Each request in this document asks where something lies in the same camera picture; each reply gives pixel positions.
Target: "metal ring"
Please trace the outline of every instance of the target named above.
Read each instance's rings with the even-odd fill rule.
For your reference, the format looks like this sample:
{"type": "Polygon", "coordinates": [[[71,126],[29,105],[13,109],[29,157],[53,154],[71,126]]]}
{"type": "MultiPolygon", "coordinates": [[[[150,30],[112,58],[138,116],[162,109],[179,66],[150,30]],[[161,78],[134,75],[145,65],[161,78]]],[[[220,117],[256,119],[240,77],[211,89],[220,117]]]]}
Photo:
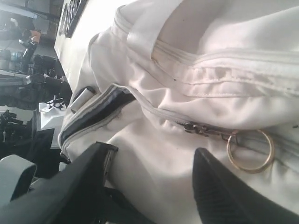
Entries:
{"type": "Polygon", "coordinates": [[[235,137],[235,135],[230,135],[230,137],[228,138],[228,143],[226,145],[226,150],[228,153],[228,158],[230,160],[230,162],[234,165],[234,167],[236,167],[239,170],[242,170],[246,173],[249,174],[258,174],[263,172],[264,170],[266,170],[273,162],[274,160],[274,143],[273,143],[273,139],[267,135],[265,132],[261,131],[261,130],[257,130],[257,132],[262,133],[264,135],[264,137],[267,139],[269,146],[270,146],[270,153],[266,159],[266,161],[263,163],[263,165],[257,167],[257,168],[245,168],[242,167],[238,164],[238,162],[236,162],[236,160],[233,158],[232,152],[231,152],[231,140],[233,137],[235,137]]]}

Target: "black sign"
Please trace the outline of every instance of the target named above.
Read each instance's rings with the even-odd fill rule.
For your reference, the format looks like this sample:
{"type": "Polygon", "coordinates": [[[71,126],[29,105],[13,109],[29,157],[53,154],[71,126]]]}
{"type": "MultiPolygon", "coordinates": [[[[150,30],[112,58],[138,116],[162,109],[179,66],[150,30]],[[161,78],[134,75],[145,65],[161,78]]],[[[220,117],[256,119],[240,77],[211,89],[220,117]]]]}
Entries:
{"type": "Polygon", "coordinates": [[[65,4],[59,35],[65,35],[67,38],[72,37],[87,2],[88,0],[71,0],[69,4],[65,4]]]}

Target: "table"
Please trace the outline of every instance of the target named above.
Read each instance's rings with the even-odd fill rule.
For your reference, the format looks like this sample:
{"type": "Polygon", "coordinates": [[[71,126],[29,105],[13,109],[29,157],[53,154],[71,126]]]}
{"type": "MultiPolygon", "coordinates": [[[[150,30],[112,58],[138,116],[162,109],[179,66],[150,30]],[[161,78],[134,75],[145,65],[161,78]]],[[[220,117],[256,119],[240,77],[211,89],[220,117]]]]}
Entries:
{"type": "MultiPolygon", "coordinates": [[[[64,7],[71,0],[64,0],[64,7]]],[[[115,11],[122,5],[129,4],[135,0],[89,0],[77,24],[72,38],[65,38],[58,32],[55,42],[55,51],[63,67],[72,90],[75,89],[78,73],[87,52],[88,43],[91,38],[107,30],[114,21],[115,11]]]]}

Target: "bag pocket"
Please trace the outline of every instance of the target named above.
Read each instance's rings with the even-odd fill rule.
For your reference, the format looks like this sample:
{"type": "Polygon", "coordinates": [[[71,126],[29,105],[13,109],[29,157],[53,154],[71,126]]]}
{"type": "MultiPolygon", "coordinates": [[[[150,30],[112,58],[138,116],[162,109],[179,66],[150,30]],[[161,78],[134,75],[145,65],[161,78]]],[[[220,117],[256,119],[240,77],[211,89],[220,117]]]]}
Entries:
{"type": "MultiPolygon", "coordinates": [[[[59,144],[63,153],[68,156],[70,159],[73,159],[73,156],[68,155],[66,148],[71,144],[72,141],[79,139],[88,135],[89,132],[93,132],[101,127],[107,126],[114,119],[120,121],[119,127],[116,130],[112,131],[113,133],[117,132],[118,128],[125,126],[127,122],[132,120],[132,117],[121,118],[121,114],[125,106],[132,103],[135,100],[134,96],[128,91],[120,89],[116,86],[110,86],[102,95],[97,99],[90,102],[88,105],[85,105],[84,108],[81,108],[75,115],[76,117],[68,123],[61,131],[59,135],[59,144]]],[[[126,111],[126,114],[131,114],[132,110],[136,109],[136,117],[138,114],[137,103],[133,106],[130,106],[130,112],[126,111]]],[[[106,142],[111,137],[112,133],[107,134],[106,137],[102,136],[101,141],[106,142]]],[[[89,139],[89,141],[84,140],[86,144],[93,144],[94,140],[89,139]]],[[[82,150],[85,150],[89,145],[82,145],[82,150]]]]}

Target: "white surface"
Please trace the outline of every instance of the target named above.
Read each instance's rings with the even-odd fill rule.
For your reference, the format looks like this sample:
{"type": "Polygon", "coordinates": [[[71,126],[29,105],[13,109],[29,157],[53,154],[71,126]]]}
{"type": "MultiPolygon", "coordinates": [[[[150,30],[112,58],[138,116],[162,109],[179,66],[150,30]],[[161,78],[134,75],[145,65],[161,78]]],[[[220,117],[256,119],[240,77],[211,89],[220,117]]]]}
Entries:
{"type": "Polygon", "coordinates": [[[64,119],[66,109],[61,110],[52,107],[49,109],[49,105],[46,103],[39,104],[40,119],[41,119],[41,130],[55,129],[52,140],[51,148],[59,148],[58,135],[61,130],[62,122],[64,119]]]}
{"type": "Polygon", "coordinates": [[[116,9],[134,0],[89,0],[78,22],[72,38],[65,38],[57,33],[55,51],[68,78],[71,89],[74,90],[76,77],[87,52],[91,38],[108,29],[114,20],[116,9]]]}

